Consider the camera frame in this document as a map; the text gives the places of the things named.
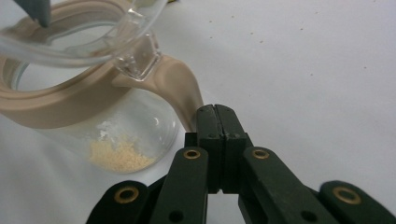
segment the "open lid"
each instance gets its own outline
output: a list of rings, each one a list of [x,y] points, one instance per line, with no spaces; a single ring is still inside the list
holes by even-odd
[[[5,1],[0,7],[0,54],[61,67],[93,65],[122,54],[166,4],[166,0],[52,0],[48,27],[42,27],[42,21],[17,2]]]

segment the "beige handle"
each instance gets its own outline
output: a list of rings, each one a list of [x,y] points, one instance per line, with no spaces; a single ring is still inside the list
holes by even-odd
[[[119,75],[112,84],[158,94],[175,109],[186,132],[195,131],[195,113],[204,103],[194,74],[183,62],[162,56],[144,81]]]

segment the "white table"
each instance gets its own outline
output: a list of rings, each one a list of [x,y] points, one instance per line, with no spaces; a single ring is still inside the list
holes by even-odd
[[[396,3],[180,0],[153,30],[185,62],[206,104],[235,110],[255,146],[307,186],[355,184],[396,215]],[[172,151],[135,175],[113,175],[0,116],[0,222],[84,223],[126,179],[166,174]],[[208,224],[243,223],[234,195],[210,195]]]

